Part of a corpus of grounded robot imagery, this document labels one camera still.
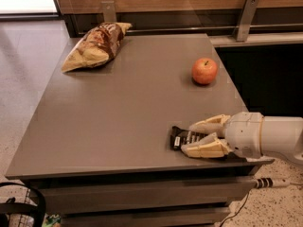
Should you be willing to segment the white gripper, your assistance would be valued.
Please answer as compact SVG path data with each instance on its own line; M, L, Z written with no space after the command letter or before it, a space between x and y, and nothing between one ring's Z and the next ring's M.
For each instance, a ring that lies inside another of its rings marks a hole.
M231 117L227 114L219 114L196 122L188 129L206 134L206 137L182 145L181 151L187 157L210 159L222 158L233 150L238 157L258 159L261 157L262 121L261 113L241 112Z

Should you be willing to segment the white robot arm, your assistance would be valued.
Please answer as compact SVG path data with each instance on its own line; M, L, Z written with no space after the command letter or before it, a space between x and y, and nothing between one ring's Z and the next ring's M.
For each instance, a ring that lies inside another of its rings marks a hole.
M275 157L303 166L302 117L220 114L194 123L189 131L203 137L181 145L187 157L220 158L234 153L250 159Z

